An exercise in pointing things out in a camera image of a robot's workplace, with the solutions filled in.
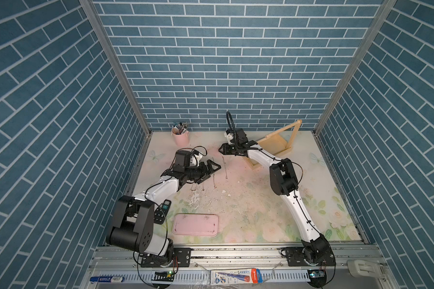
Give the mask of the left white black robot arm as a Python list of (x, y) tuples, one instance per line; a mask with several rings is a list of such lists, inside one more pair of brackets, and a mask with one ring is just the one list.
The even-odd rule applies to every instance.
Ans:
[(159, 266), (168, 265), (174, 257), (173, 241), (154, 233), (155, 212), (186, 184), (201, 184), (221, 169), (212, 160), (203, 161), (205, 155), (196, 149), (179, 149), (159, 180), (142, 193), (120, 197), (107, 229), (106, 243), (112, 246), (150, 255)]

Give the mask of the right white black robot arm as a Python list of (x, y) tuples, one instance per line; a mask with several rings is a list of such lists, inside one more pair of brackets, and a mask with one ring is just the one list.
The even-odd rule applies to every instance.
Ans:
[(278, 158), (254, 140), (249, 140), (245, 131), (236, 127), (230, 112), (226, 112), (225, 117), (229, 126), (225, 131), (227, 141), (221, 145), (219, 152), (223, 155), (247, 157), (267, 168), (270, 187), (288, 206), (300, 233), (304, 259), (309, 265), (324, 263), (328, 258), (335, 260), (329, 241), (314, 224), (302, 200), (300, 180), (294, 169), (296, 163), (288, 158)]

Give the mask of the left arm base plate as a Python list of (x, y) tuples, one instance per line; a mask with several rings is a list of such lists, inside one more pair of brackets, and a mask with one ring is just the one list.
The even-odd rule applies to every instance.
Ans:
[(165, 255), (142, 254), (140, 266), (142, 268), (158, 267), (189, 267), (191, 259), (191, 248), (168, 248)]

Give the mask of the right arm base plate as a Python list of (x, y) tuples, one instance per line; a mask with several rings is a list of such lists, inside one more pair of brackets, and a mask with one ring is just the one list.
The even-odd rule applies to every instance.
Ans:
[(313, 249), (303, 247), (285, 247), (281, 248), (279, 253), (287, 260), (289, 267), (327, 267), (336, 265), (331, 249), (315, 252)]

